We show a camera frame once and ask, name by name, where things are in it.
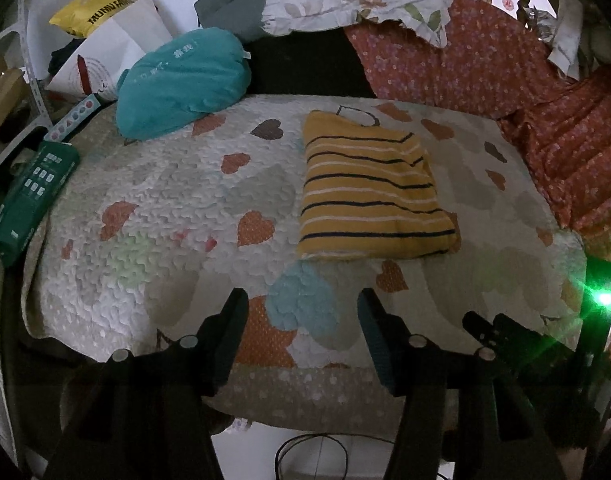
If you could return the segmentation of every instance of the white shopping bag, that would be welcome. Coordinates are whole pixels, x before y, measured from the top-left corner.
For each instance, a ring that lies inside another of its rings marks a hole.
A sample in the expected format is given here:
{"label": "white shopping bag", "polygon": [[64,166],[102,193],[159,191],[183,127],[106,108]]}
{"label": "white shopping bag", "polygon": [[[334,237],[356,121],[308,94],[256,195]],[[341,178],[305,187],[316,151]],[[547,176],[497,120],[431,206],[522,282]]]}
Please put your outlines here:
{"label": "white shopping bag", "polygon": [[116,83],[123,71],[171,40],[154,2],[137,0],[92,32],[46,89],[76,98],[97,93],[114,101],[118,97]]}

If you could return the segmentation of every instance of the orange heart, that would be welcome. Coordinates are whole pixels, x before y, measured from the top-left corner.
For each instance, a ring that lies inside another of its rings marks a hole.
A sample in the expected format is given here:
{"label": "orange heart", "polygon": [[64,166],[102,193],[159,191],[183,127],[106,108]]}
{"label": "orange heart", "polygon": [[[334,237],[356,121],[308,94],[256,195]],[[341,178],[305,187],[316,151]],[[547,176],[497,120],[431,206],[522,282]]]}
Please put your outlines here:
{"label": "orange heart", "polygon": [[393,118],[395,121],[399,121],[401,123],[410,123],[413,120],[409,113],[407,113],[405,110],[399,110],[394,103],[383,103],[382,105],[375,106],[375,108],[382,114],[385,114],[388,117]]}
{"label": "orange heart", "polygon": [[377,286],[384,292],[408,290],[401,268],[392,260],[386,260],[381,264],[381,274],[377,275]]}
{"label": "orange heart", "polygon": [[581,309],[581,301],[583,300],[583,290],[575,286],[568,278],[565,279],[561,286],[561,299],[570,310],[578,312]]}
{"label": "orange heart", "polygon": [[455,231],[457,232],[457,241],[455,241],[450,246],[447,252],[450,254],[458,253],[459,249],[461,248],[461,230],[459,228],[459,218],[457,216],[457,213],[450,213],[450,211],[445,211],[445,214],[450,217],[450,220],[455,225]]}
{"label": "orange heart", "polygon": [[257,296],[250,300],[248,321],[234,361],[250,366],[295,368],[286,348],[292,344],[296,330],[284,332],[274,328],[268,319],[265,299],[265,296]]}
{"label": "orange heart", "polygon": [[114,202],[104,212],[101,220],[105,225],[101,229],[100,239],[105,242],[109,240],[116,233],[121,231],[123,224],[127,222],[130,215],[138,206],[130,202],[122,200],[121,202]]}
{"label": "orange heart", "polygon": [[266,220],[258,211],[249,211],[239,221],[239,247],[269,240],[274,235],[274,222]]}
{"label": "orange heart", "polygon": [[69,260],[72,256],[72,248],[74,248],[74,240],[71,238],[67,240],[67,244],[61,248],[61,258],[63,260]]}
{"label": "orange heart", "polygon": [[447,140],[452,139],[455,136],[455,131],[449,126],[444,126],[443,124],[435,123],[434,121],[430,121],[429,119],[422,119],[421,124],[425,126],[425,129],[434,135],[436,140]]}
{"label": "orange heart", "polygon": [[183,231],[172,233],[172,241],[177,247],[181,247],[181,242],[188,237],[191,231],[192,229],[183,229]]}
{"label": "orange heart", "polygon": [[537,236],[546,247],[551,246],[552,242],[554,241],[552,233],[547,229],[541,229],[540,227],[537,227]]}
{"label": "orange heart", "polygon": [[218,244],[218,242],[216,240],[214,240],[214,238],[212,238],[211,236],[205,241],[205,252],[208,253],[210,251],[212,251],[216,245]]}
{"label": "orange heart", "polygon": [[192,137],[196,137],[202,134],[207,134],[212,130],[217,129],[219,126],[225,124],[225,116],[219,114],[206,115],[202,119],[194,121],[192,126]]}
{"label": "orange heart", "polygon": [[490,180],[494,182],[494,185],[496,187],[498,187],[502,191],[505,191],[505,177],[502,174],[492,170],[485,170],[485,173],[488,174]]}
{"label": "orange heart", "polygon": [[247,153],[232,153],[231,155],[225,155],[223,162],[221,163],[221,171],[224,174],[229,175],[239,171],[250,161],[250,155]]}

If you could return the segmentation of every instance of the yellow bag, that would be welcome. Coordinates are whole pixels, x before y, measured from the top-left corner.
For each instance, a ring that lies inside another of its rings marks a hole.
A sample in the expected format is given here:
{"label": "yellow bag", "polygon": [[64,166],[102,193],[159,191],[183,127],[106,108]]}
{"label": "yellow bag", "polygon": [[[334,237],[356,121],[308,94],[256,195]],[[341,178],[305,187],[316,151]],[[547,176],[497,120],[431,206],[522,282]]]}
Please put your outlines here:
{"label": "yellow bag", "polygon": [[68,34],[86,38],[110,16],[133,3],[133,0],[72,0],[52,16],[50,23]]}

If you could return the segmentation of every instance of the folded shirt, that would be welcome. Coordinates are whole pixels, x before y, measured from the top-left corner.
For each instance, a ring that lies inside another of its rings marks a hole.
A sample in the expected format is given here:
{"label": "folded shirt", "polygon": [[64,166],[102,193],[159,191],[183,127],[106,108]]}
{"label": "folded shirt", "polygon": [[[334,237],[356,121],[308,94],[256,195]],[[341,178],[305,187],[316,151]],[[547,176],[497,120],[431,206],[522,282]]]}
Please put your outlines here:
{"label": "folded shirt", "polygon": [[303,128],[304,258],[414,258],[457,240],[439,207],[425,151],[411,133],[312,111]]}

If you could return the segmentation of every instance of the teal bag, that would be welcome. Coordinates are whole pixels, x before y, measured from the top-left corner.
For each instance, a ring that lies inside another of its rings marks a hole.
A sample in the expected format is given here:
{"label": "teal bag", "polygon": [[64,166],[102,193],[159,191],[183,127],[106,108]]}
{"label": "teal bag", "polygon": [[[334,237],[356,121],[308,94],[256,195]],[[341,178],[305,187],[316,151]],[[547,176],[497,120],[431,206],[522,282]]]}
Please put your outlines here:
{"label": "teal bag", "polygon": [[119,133],[154,139],[235,104],[252,78],[244,56],[221,28],[192,30],[146,54],[119,79]]}

